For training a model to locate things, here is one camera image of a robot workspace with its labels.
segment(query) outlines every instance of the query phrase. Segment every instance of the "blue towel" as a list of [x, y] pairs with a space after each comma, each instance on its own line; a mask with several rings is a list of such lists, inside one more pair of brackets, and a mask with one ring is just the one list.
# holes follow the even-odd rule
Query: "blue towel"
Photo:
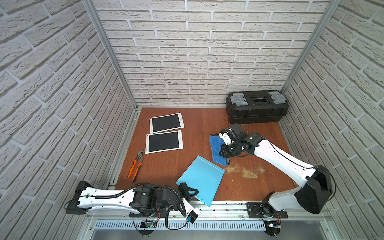
[[213, 161], [223, 166], [228, 166], [225, 161], [225, 158], [219, 155], [219, 152], [221, 150], [221, 145], [225, 144], [224, 140], [221, 139], [219, 136], [210, 135], [209, 143], [211, 144]]

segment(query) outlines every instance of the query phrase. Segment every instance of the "metal vent grille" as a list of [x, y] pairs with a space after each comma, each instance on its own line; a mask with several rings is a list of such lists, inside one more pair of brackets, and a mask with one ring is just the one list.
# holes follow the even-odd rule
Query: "metal vent grille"
[[[140, 228], [142, 220], [135, 219], [137, 229]], [[168, 220], [170, 228], [179, 228], [185, 224], [185, 220]], [[106, 229], [135, 229], [132, 220], [98, 220], [95, 230]], [[164, 220], [160, 220], [156, 228], [146, 228], [156, 230], [166, 230]], [[194, 224], [188, 223], [181, 230], [220, 230], [220, 231], [265, 231], [265, 225], [260, 220], [196, 220]]]

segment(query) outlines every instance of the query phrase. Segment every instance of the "black toolbox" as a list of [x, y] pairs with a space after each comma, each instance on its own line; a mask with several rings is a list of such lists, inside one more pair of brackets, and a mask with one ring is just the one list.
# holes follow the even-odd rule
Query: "black toolbox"
[[225, 99], [230, 124], [278, 122], [288, 110], [288, 102], [278, 91], [232, 92]]

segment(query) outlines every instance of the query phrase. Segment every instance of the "wooden floor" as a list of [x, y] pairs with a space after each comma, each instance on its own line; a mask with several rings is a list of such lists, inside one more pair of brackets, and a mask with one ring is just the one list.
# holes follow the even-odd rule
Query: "wooden floor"
[[[172, 113], [182, 113], [185, 128], [182, 128], [184, 149], [144, 155], [136, 183], [170, 185], [177, 188], [176, 181], [193, 160], [202, 156], [213, 162], [209, 135], [228, 127], [225, 109], [212, 108], [143, 108], [129, 145], [116, 185], [116, 190], [133, 185], [129, 170], [137, 152], [145, 149], [146, 134], [150, 133], [149, 118]], [[250, 134], [255, 131], [268, 138], [282, 150], [289, 152], [283, 134], [276, 122], [244, 124], [242, 128]], [[271, 191], [294, 188], [293, 181], [267, 161], [256, 156], [233, 157], [214, 200], [258, 201]]]

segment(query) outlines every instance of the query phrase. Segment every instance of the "orange pliers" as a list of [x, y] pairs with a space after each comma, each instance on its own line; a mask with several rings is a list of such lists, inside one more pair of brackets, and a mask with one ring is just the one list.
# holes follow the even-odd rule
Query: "orange pliers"
[[128, 174], [128, 177], [131, 177], [132, 173], [133, 173], [133, 169], [135, 168], [136, 166], [136, 163], [138, 160], [140, 160], [139, 162], [139, 166], [137, 167], [137, 170], [135, 172], [135, 175], [133, 176], [133, 182], [136, 181], [136, 177], [137, 177], [137, 174], [139, 173], [139, 170], [141, 168], [141, 166], [143, 165], [143, 154], [145, 153], [145, 150], [140, 150], [137, 152], [137, 157], [135, 160], [133, 160], [133, 165], [131, 167], [131, 170], [129, 171], [129, 174]]

